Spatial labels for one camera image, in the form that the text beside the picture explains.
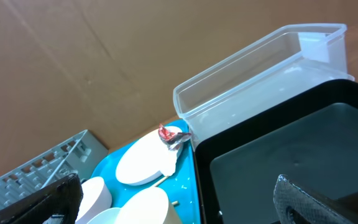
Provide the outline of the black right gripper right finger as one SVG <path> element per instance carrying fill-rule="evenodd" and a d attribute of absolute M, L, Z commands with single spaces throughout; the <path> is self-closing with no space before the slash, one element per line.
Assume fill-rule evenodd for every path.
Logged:
<path fill-rule="evenodd" d="M 281 224 L 358 223 L 358 192 L 333 200 L 281 174 L 273 202 Z"/>

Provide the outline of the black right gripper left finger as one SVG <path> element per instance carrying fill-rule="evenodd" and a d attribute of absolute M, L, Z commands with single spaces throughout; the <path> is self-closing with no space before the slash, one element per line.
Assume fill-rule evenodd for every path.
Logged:
<path fill-rule="evenodd" d="M 0 210 L 0 224 L 75 224 L 82 199 L 80 178 L 72 173 Z"/>

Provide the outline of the small pink bowl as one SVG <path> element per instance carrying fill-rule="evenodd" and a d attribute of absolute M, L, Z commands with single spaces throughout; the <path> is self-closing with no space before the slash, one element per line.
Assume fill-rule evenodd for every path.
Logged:
<path fill-rule="evenodd" d="M 102 177 L 93 177 L 82 185 L 83 198 L 75 224 L 87 224 L 99 213 L 110 208 L 112 196 Z"/>

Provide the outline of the cream paper cup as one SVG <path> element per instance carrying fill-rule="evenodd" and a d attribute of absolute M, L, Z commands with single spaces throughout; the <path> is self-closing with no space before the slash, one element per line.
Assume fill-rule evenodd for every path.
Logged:
<path fill-rule="evenodd" d="M 182 224 L 167 193 L 149 187 L 136 193 L 121 208 L 117 224 Z"/>

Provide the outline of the red candy wrapper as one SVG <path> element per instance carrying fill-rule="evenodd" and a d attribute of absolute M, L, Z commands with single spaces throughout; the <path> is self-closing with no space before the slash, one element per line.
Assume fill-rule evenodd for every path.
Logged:
<path fill-rule="evenodd" d="M 176 151 L 181 144 L 191 139 L 191 133 L 171 132 L 162 124 L 158 128 L 158 136 L 169 151 Z"/>

